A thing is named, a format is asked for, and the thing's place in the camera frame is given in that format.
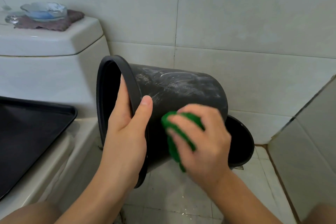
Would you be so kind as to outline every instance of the hand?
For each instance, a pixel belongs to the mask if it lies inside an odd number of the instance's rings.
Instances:
[[[225,128],[220,112],[215,108],[189,104],[181,108],[178,113],[180,112],[199,116],[204,125],[205,131],[184,116],[174,115],[168,118],[195,144],[196,151],[193,152],[178,134],[173,130],[168,131],[188,175],[209,194],[231,172],[228,166],[231,135]]]
[[[97,173],[104,180],[103,186],[116,187],[127,193],[137,183],[146,156],[145,129],[153,110],[150,96],[144,96],[131,118],[127,87],[120,79],[115,107],[108,120],[103,156]]]

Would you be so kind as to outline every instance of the toilet tank lid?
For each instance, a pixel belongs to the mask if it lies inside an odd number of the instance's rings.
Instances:
[[[103,35],[98,19],[85,16],[66,31],[17,29],[0,21],[0,55],[66,56],[81,52]]]

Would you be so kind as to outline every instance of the person's left hand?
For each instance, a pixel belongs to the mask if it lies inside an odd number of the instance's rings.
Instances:
[[[153,101],[144,96],[131,118],[127,87],[120,79],[115,107],[108,120],[103,156],[97,174],[103,186],[127,193],[137,183],[146,156],[145,129],[152,115]]]

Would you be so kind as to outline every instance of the finger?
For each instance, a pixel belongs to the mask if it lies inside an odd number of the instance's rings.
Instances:
[[[134,131],[144,133],[149,118],[152,115],[153,111],[153,100],[150,96],[143,96],[138,109],[135,112],[129,127]]]
[[[216,132],[218,129],[222,130],[225,128],[222,115],[216,108],[199,104],[189,104],[178,110],[178,113],[181,112],[190,112],[199,116],[207,132]]]
[[[194,122],[181,115],[171,115],[168,117],[171,123],[174,123],[186,134],[187,137],[196,145],[196,148],[201,148],[206,137],[204,131]]]
[[[117,100],[108,120],[109,127],[115,130],[120,130],[126,127],[130,121],[131,109],[129,104],[128,91],[124,77],[121,75]]]
[[[174,130],[172,130],[171,128],[167,130],[167,133],[173,139],[178,154],[180,156],[180,160],[184,165],[184,167],[186,168],[190,167],[194,159],[194,154],[188,143],[185,140],[183,140],[177,133],[175,133]]]

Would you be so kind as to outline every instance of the purple cloth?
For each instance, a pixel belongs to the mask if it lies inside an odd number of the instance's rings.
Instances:
[[[19,22],[15,24],[14,28],[28,28],[28,29],[39,29],[44,28],[54,31],[65,31],[72,23],[81,20],[84,18],[84,13],[75,10],[68,10],[68,16],[64,19],[58,21],[48,21],[48,22],[39,22],[34,21],[28,16],[24,15],[19,18]]]

